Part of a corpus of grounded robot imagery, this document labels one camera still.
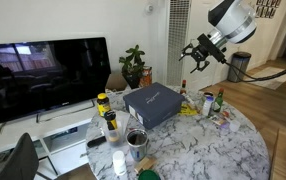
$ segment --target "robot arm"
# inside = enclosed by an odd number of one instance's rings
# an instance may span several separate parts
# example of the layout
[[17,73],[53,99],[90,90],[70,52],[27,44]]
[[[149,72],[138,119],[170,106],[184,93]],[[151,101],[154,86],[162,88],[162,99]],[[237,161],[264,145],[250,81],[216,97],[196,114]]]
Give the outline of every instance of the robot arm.
[[197,40],[198,46],[193,47],[190,43],[181,54],[182,60],[185,56],[191,56],[196,61],[195,70],[203,71],[210,62],[206,60],[212,55],[218,62],[225,63],[223,52],[226,51],[225,44],[242,43],[249,39],[256,30],[254,21],[255,12],[250,6],[240,4],[241,0],[223,0],[212,8],[208,13],[208,21],[214,26],[214,29],[207,35],[201,34]]

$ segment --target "round table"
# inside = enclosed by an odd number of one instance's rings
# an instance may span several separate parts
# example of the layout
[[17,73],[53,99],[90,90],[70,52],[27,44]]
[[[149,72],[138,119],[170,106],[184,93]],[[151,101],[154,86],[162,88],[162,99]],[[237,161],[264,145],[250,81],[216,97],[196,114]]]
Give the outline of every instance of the round table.
[[[170,87],[179,92],[180,87]],[[110,94],[113,110],[125,110],[124,91]],[[202,93],[188,91],[187,95],[196,103],[201,103]],[[269,178],[270,162],[264,140],[254,125],[237,109],[224,102],[224,111],[232,120],[241,123],[238,132],[217,126],[202,115],[175,115],[152,130],[146,130],[149,137],[147,153],[157,159],[152,170],[164,179],[258,179]],[[100,136],[100,127],[105,121],[94,116],[87,130],[87,142]],[[130,117],[129,128],[144,129]],[[119,148],[126,156],[127,178],[137,179],[134,166],[137,164],[129,153],[129,147]],[[90,167],[97,179],[119,179],[113,170],[112,155],[117,149],[106,142],[87,147]]]

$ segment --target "green bottle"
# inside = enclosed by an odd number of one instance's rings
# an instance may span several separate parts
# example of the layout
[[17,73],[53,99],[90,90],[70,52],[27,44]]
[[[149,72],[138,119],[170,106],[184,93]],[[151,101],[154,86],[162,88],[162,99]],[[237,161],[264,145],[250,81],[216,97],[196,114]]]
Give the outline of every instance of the green bottle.
[[217,98],[215,98],[215,101],[213,104],[213,111],[214,112],[220,112],[221,111],[221,107],[223,104],[223,93],[224,93],[224,89],[220,88],[219,94],[217,95]]

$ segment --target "plant pot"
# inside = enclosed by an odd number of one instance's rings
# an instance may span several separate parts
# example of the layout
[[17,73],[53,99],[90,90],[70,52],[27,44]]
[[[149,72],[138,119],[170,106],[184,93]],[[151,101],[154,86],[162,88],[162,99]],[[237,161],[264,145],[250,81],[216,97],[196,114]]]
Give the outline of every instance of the plant pot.
[[126,82],[129,84],[131,89],[139,87],[140,77],[137,74],[122,74]]

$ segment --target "black cable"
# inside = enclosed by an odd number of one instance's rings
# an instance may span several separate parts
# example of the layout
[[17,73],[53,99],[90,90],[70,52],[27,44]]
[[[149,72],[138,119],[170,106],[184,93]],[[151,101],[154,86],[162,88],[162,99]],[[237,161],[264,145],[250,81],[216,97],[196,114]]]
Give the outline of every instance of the black cable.
[[[237,78],[243,82],[255,82],[255,81],[266,81],[266,80],[270,80],[270,79],[274,79],[274,78],[277,78],[277,77],[280,77],[280,76],[283,76],[284,74],[286,74],[286,69],[284,71],[281,71],[279,73],[276,73],[274,75],[271,75],[271,76],[266,76],[266,77],[259,77],[259,78],[256,78],[256,77],[252,77],[248,74],[246,74],[245,72],[243,72],[240,68],[234,66],[233,64],[230,64],[228,62],[225,62],[226,65],[230,66],[230,68],[232,68],[233,72],[235,73],[235,75],[237,76]],[[236,72],[236,70],[238,70],[240,73],[242,73],[243,75],[249,77],[250,79],[252,80],[243,80],[241,79],[239,76],[238,76],[238,73]]]

